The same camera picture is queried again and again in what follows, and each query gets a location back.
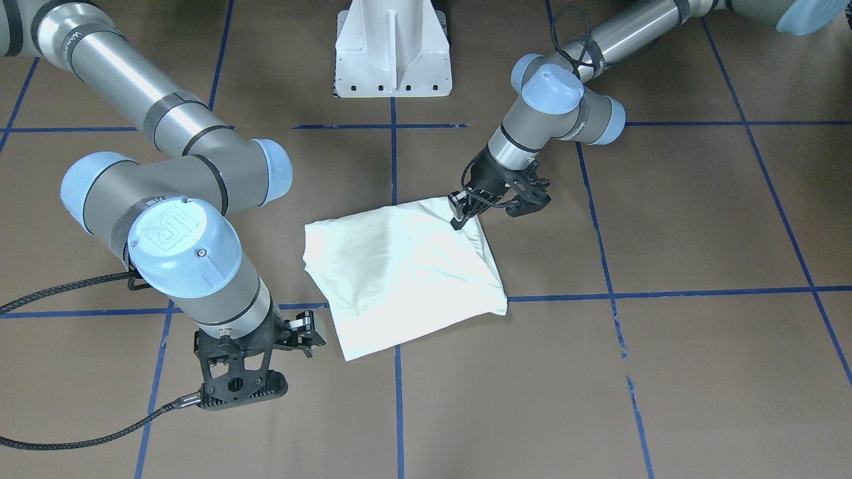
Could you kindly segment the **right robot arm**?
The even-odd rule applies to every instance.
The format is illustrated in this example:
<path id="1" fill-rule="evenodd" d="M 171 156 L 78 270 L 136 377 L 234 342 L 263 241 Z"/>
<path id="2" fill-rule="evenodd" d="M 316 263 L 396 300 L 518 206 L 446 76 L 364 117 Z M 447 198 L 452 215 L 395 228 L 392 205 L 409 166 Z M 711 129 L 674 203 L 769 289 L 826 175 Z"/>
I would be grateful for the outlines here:
<path id="1" fill-rule="evenodd" d="M 97 91 L 167 161 L 115 152 L 77 160 L 61 182 L 66 209 L 197 324 L 203 384 L 180 400 L 219 410 L 288 391 L 273 351 L 323 345 L 313 313 L 285 319 L 228 215 L 288 192 L 292 164 L 267 139 L 246 140 L 137 51 L 91 1 L 3 1 L 2 55 L 41 57 Z"/>

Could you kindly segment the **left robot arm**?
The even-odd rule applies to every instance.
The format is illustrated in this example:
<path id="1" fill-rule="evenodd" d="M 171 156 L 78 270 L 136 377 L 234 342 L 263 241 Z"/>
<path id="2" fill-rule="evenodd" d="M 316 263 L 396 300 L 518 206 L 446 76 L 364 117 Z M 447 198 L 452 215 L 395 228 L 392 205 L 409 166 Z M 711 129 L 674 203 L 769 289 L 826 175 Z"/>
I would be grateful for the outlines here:
<path id="1" fill-rule="evenodd" d="M 550 182 L 536 174 L 536 155 L 546 144 L 556 139 L 605 145 L 626 126 L 626 109 L 592 91 L 588 82 L 688 19 L 724 10 L 802 36 L 848 8 L 847 1 L 636 1 L 596 27 L 581 13 L 584 31 L 566 43 L 551 27 L 554 51 L 525 55 L 514 65 L 511 86 L 518 97 L 465 168 L 460 190 L 449 195 L 451 227 L 461 230 L 491 208 L 523 216 L 547 206 Z"/>

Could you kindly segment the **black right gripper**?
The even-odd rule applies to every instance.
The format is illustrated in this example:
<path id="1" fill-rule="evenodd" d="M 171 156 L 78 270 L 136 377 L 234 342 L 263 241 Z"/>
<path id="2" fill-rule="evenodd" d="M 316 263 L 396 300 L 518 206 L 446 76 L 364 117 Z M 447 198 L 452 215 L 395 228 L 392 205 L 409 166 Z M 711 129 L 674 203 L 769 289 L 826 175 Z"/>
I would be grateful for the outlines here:
<path id="1" fill-rule="evenodd" d="M 326 329 L 311 310 L 287 319 L 286 331 L 280 312 L 269 311 L 256 330 L 240 339 L 215 339 L 201 329 L 194 334 L 194 354 L 200 361 L 203 384 L 201 409 L 220 411 L 228 407 L 274 400 L 286 394 L 288 383 L 282 373 L 269 367 L 281 336 L 286 346 L 312 358 L 314 349 L 326 345 Z"/>

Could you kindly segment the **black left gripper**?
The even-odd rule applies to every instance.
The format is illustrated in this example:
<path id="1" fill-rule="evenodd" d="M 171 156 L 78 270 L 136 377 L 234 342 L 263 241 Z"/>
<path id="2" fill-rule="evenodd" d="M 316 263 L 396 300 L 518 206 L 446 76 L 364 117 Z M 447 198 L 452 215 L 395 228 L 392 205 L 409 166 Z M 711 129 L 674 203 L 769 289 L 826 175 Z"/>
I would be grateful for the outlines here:
<path id="1" fill-rule="evenodd" d="M 512 218 L 544 209 L 550 203 L 546 192 L 550 181 L 536 174 L 539 166 L 532 160 L 522 170 L 511 170 L 487 150 L 480 151 L 465 167 L 463 191 L 448 195 L 451 227 L 462 230 L 469 220 L 489 208 L 503 209 Z"/>

